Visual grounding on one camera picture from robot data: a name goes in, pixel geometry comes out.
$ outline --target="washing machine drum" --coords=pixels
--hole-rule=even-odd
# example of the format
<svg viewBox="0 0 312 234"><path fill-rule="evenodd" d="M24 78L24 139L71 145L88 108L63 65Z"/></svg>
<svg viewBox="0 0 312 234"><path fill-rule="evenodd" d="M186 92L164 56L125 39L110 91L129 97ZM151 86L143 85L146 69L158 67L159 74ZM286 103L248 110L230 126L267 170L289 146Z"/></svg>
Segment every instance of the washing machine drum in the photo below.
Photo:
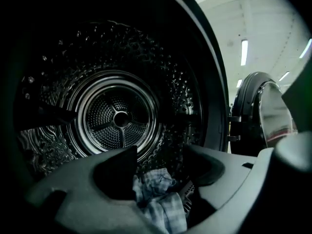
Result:
<svg viewBox="0 0 312 234"><path fill-rule="evenodd" d="M34 24L13 118L35 178L135 145L138 173L166 167L185 181L184 144L226 150L227 86L211 27L203 17L207 31L200 31L175 0L166 1L169 9L156 14L158 0L123 0L128 11L105 12L108 0L92 10L77 2L79 13Z"/></svg>

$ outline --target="ceiling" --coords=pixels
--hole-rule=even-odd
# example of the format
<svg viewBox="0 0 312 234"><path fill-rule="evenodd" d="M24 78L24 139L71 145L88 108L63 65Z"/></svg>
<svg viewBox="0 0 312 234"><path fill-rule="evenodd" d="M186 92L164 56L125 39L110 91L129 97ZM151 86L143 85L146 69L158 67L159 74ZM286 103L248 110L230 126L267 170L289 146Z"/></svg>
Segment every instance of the ceiling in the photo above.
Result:
<svg viewBox="0 0 312 234"><path fill-rule="evenodd" d="M218 40L226 69L230 103L237 82L256 71L278 80L283 92L296 79L311 55L299 58L311 34L287 0L196 0ZM245 66L241 66L242 40L248 40Z"/></svg>

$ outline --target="washing machine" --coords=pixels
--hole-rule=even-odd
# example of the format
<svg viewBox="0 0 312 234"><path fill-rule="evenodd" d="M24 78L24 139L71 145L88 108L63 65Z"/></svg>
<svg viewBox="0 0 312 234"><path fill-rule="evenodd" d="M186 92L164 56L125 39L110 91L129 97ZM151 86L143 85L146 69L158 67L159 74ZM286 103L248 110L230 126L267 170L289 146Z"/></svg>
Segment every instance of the washing machine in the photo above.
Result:
<svg viewBox="0 0 312 234"><path fill-rule="evenodd" d="M310 61L283 96L251 73L229 116L222 54L195 0L13 1L1 76L10 228L159 233L131 191L134 174L162 167L196 195L188 233L308 225Z"/></svg>

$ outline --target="door glass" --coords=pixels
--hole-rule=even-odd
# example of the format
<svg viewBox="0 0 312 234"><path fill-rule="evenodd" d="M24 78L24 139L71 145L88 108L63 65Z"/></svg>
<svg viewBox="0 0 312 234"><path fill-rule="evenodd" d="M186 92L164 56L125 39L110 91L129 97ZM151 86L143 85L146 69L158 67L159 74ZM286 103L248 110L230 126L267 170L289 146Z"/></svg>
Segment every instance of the door glass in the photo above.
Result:
<svg viewBox="0 0 312 234"><path fill-rule="evenodd" d="M259 114L264 139L274 147L283 137L292 133L292 118L282 100L282 93L274 82L267 82L259 93Z"/></svg>

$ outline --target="plaid cloth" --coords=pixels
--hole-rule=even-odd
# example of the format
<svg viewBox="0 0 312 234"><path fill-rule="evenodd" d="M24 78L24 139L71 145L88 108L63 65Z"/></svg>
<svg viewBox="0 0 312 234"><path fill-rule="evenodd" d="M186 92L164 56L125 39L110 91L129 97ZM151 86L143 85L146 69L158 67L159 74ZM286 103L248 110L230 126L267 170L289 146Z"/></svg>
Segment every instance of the plaid cloth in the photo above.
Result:
<svg viewBox="0 0 312 234"><path fill-rule="evenodd" d="M175 186L166 168L152 170L140 179L133 180L136 202L143 214L166 234L177 234L187 230L182 200L178 193L166 194Z"/></svg>

